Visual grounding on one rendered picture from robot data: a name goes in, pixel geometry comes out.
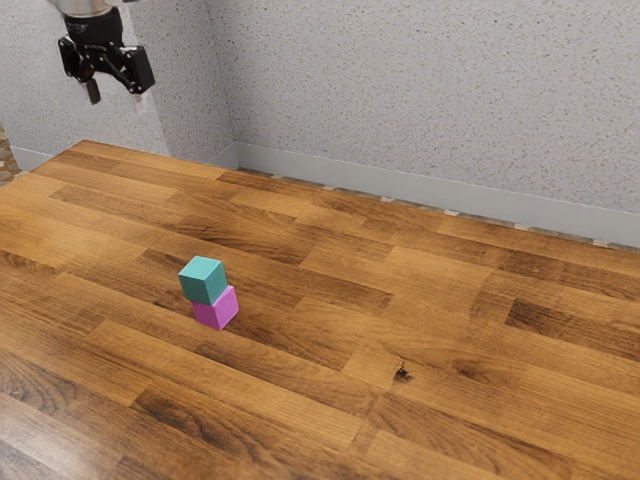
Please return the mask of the teal cube block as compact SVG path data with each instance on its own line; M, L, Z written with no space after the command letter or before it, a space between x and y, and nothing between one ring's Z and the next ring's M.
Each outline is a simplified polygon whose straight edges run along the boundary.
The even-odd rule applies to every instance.
M194 256L178 273L184 296L191 302L212 305L228 286L220 260Z

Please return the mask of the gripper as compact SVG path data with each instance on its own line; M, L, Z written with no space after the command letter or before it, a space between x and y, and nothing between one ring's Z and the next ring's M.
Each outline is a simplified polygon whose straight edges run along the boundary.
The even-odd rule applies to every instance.
M155 77L143 46L123 46L123 24L117 7L90 16L62 15L68 35L58 40L65 73L83 86L92 105L101 101L94 79L95 71L108 74L122 84L133 99L134 111L147 110L146 92L155 85ZM90 60L78 49L89 50Z

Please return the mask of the pink cube block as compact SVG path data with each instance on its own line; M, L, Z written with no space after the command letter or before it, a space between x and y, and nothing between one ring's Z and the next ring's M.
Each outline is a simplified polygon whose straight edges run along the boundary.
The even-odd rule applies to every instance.
M195 320L205 326L222 330L239 312L233 286L229 285L212 305L192 302Z

